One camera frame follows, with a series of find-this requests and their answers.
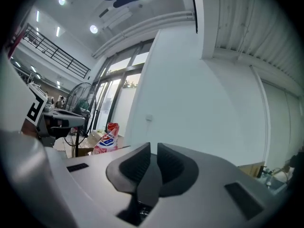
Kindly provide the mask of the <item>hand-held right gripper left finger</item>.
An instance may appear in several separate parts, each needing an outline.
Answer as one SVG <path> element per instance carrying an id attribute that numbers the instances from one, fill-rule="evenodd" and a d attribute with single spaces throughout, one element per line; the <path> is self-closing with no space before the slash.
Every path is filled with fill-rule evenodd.
<path id="1" fill-rule="evenodd" d="M 137 188 L 150 161 L 150 144 L 98 155 L 62 159 L 51 149 L 51 173 L 59 206 L 56 228 L 149 228 L 141 220 Z"/>

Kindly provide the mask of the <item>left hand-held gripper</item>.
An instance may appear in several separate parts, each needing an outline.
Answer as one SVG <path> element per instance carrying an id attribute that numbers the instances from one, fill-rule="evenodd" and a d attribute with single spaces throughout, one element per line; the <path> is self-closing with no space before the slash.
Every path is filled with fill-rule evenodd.
<path id="1" fill-rule="evenodd" d="M 83 126 L 85 118 L 73 112 L 54 109 L 52 97 L 48 97 L 47 93 L 35 83 L 29 83 L 28 88 L 35 96 L 26 119 L 34 124 L 38 132 L 38 136 L 44 146 L 54 146 L 55 137 L 66 137 L 71 128 Z M 47 129 L 45 116 L 51 113 L 51 134 Z"/>

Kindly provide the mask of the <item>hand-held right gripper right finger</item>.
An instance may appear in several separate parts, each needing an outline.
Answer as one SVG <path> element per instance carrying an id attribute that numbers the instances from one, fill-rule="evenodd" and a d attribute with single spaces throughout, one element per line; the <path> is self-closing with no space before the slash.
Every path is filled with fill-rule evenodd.
<path id="1" fill-rule="evenodd" d="M 266 186 L 220 157 L 159 143 L 159 199 L 144 228 L 257 228 L 278 205 Z"/>

